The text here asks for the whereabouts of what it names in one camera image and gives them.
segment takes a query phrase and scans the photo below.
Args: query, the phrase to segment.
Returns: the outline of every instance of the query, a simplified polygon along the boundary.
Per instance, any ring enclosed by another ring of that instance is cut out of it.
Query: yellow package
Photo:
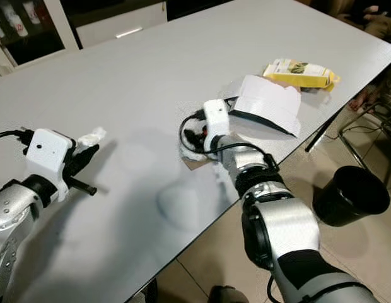
[[[340,77],[323,66],[290,59],[275,60],[263,72],[263,77],[284,81],[294,86],[324,88],[328,92],[331,92],[334,83],[340,81]]]

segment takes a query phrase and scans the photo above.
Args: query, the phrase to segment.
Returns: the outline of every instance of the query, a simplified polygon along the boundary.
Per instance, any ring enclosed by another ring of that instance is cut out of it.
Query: white paper
[[[298,136],[301,124],[296,118],[301,94],[294,87],[282,87],[259,76],[248,75],[232,81],[224,99],[238,97],[231,110],[267,119]]]

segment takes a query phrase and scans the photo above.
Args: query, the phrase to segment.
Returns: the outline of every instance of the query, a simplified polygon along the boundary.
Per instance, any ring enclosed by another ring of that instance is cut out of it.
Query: black bucket
[[[381,180],[361,167],[344,166],[313,201],[313,209],[324,223],[343,226],[383,213],[389,204],[389,193]]]

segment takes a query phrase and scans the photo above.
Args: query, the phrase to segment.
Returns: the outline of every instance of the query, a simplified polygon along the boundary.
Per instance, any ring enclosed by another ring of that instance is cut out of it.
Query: white table
[[[391,45],[295,1],[238,0],[1,78],[0,131],[108,131],[80,175],[98,194],[47,210],[18,252],[8,301],[123,302],[153,278],[236,200],[219,167],[181,162],[180,121],[279,57],[342,81],[327,102],[304,94],[298,139],[234,121],[278,162],[391,62]],[[0,185],[23,178],[21,149],[0,141]]]

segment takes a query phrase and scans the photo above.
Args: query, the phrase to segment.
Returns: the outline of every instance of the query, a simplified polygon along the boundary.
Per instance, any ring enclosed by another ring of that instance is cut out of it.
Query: robotic arm
[[[185,130],[187,141],[198,146],[192,149],[182,138],[182,124],[182,144],[192,152],[211,155],[228,171],[242,201],[247,256],[271,272],[267,292],[272,302],[278,302],[269,291],[273,279],[285,303],[378,302],[362,283],[321,257],[312,211],[284,185],[270,154],[230,134],[222,100],[207,101],[191,118],[206,120],[207,135]]]
[[[26,179],[9,181],[0,190],[0,302],[8,286],[20,242],[30,233],[34,221],[51,203],[62,201],[71,187],[90,195],[91,187],[74,178],[99,150],[102,129],[80,137],[78,142],[48,129],[10,131],[27,146]]]

